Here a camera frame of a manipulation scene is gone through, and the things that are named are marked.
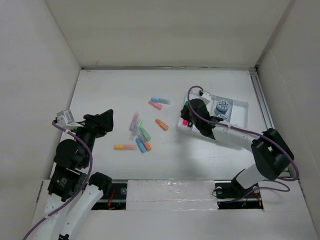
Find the pink black highlighter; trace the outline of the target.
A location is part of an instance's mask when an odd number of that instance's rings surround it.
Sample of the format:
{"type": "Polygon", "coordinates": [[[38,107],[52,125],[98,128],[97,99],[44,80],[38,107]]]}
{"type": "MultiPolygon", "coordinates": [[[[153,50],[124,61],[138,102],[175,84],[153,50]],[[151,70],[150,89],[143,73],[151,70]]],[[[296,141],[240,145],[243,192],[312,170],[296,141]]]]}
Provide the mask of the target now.
{"type": "Polygon", "coordinates": [[[182,121],[182,124],[183,124],[184,126],[187,126],[187,125],[189,124],[189,122],[184,119],[184,120],[182,121]]]}

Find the yellow pink pastel highlighter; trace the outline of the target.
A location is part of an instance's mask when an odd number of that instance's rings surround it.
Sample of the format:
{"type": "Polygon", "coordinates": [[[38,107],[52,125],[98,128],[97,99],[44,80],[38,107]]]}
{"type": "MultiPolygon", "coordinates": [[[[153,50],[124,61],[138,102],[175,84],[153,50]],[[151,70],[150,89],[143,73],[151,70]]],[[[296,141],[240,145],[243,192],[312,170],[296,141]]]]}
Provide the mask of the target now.
{"type": "Polygon", "coordinates": [[[136,151],[137,146],[133,144],[115,144],[113,149],[115,151],[136,151]]]}

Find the salmon orange pastel highlighter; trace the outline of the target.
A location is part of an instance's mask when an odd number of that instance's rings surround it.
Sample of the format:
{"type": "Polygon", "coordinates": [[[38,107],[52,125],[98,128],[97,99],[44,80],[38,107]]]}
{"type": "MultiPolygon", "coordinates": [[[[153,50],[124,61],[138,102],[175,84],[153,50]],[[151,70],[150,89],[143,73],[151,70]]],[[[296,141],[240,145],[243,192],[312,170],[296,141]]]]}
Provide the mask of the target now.
{"type": "Polygon", "coordinates": [[[167,131],[169,129],[169,126],[167,124],[165,124],[164,122],[162,122],[160,119],[156,119],[155,123],[164,131],[167,131]]]}

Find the dark green pastel highlighter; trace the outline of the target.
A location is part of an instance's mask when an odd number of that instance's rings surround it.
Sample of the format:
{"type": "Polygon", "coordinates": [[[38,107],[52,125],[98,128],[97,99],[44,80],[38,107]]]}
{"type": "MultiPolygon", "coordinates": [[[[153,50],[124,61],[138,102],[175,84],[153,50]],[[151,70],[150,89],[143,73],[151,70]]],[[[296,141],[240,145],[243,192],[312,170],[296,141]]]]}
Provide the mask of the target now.
{"type": "Polygon", "coordinates": [[[148,134],[148,132],[143,127],[140,127],[139,131],[144,136],[144,138],[146,139],[147,142],[151,140],[151,136],[148,134]]]}

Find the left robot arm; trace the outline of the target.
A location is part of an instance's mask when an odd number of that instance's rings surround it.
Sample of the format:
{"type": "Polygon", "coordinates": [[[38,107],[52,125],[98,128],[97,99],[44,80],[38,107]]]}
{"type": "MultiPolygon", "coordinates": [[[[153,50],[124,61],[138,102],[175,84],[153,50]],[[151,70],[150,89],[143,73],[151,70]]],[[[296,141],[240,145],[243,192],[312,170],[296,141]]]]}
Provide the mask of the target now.
{"type": "Polygon", "coordinates": [[[86,114],[76,122],[70,110],[57,114],[52,125],[71,138],[56,147],[55,169],[48,185],[44,216],[36,224],[36,240],[73,240],[92,207],[112,191],[112,179],[92,173],[97,138],[112,132],[114,111],[86,114]]]}

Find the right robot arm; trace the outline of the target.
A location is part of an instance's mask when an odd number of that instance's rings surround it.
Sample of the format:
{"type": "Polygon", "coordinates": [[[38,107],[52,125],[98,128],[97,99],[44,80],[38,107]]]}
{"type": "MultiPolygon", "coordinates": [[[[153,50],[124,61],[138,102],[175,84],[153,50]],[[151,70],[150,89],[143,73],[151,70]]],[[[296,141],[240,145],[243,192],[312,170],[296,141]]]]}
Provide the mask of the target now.
{"type": "Polygon", "coordinates": [[[230,124],[224,117],[212,116],[202,99],[188,100],[180,111],[182,121],[189,130],[196,129],[205,138],[228,146],[236,146],[253,155],[254,164],[237,173],[222,185],[219,199],[235,202],[250,195],[257,184],[276,181],[282,172],[294,162],[294,155],[280,133],[269,128],[256,133],[230,124]]]}

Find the light blue pastel highlighter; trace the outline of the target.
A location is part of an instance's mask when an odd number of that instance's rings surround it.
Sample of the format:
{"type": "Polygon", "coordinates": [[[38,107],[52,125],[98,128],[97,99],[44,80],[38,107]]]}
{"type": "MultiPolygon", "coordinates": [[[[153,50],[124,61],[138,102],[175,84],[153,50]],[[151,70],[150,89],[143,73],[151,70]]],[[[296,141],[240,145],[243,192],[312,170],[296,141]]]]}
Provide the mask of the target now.
{"type": "Polygon", "coordinates": [[[171,104],[171,100],[164,99],[164,98],[159,98],[159,97],[152,97],[150,100],[152,102],[159,103],[159,104],[166,104],[166,105],[170,105],[171,104]]]}

